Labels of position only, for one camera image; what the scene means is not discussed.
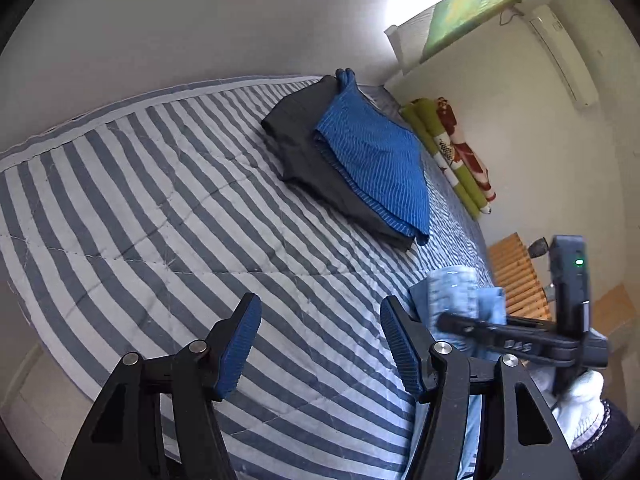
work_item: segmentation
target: dark gray garment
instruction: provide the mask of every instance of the dark gray garment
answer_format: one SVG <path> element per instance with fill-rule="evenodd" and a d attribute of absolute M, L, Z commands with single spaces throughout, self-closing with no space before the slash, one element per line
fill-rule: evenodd
<path fill-rule="evenodd" d="M 317 83 L 284 97 L 262 120 L 264 130 L 278 143 L 283 167 L 281 179 L 324 200 L 377 239 L 406 251 L 414 240 L 389 227 L 316 148 L 316 124 L 338 92 L 338 80 L 324 76 Z"/>

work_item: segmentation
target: white air conditioning unit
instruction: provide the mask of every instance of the white air conditioning unit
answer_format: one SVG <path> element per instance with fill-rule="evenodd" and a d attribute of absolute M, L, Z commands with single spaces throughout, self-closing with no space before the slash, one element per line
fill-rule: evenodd
<path fill-rule="evenodd" d="M 549 6 L 535 8 L 526 16 L 526 20 L 551 54 L 575 106 L 583 108 L 597 102 L 598 91 L 589 70 L 574 42 Z"/>

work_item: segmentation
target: silver bolt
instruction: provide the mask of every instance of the silver bolt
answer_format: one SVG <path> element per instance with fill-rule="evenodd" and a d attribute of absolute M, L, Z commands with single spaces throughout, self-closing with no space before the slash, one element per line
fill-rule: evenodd
<path fill-rule="evenodd" d="M 505 354 L 502 356 L 502 362 L 507 366 L 513 368 L 514 366 L 518 366 L 518 358 L 513 354 Z"/>
<path fill-rule="evenodd" d="M 189 344 L 189 351 L 194 354 L 201 354 L 207 349 L 207 344 L 202 339 L 196 339 Z"/>
<path fill-rule="evenodd" d="M 435 345 L 433 345 L 433 349 L 438 354 L 447 355 L 451 352 L 451 345 L 446 341 L 438 341 Z"/>
<path fill-rule="evenodd" d="M 138 362 L 138 354 L 135 352 L 129 352 L 128 354 L 124 354 L 122 358 L 122 364 L 131 366 Z"/>

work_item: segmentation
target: white glove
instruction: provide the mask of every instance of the white glove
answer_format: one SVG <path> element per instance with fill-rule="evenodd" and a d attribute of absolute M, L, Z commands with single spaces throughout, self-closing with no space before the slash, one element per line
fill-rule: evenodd
<path fill-rule="evenodd" d="M 556 369 L 529 364 L 527 370 L 551 408 L 570 449 L 589 440 L 604 418 L 600 400 L 604 379 L 599 372 L 588 370 L 578 377 L 558 399 L 552 393 Z"/>

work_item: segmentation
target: mattress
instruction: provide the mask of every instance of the mattress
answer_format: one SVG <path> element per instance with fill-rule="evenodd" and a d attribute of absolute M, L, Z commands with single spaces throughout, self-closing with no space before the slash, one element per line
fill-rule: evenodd
<path fill-rule="evenodd" d="M 232 465 L 254 478 L 398 478 L 414 403 L 380 328 L 428 270 L 491 279 L 478 229 L 424 158 L 428 245 L 377 242 L 286 186 L 260 120 L 317 76 L 150 92 L 32 137 L 0 158 L 0 250 L 25 316 L 91 399 L 126 352 L 173 353 L 245 292 L 263 316 L 238 388 L 215 406 Z M 392 99 L 363 88 L 400 120 Z M 170 399 L 167 453 L 179 458 Z"/>

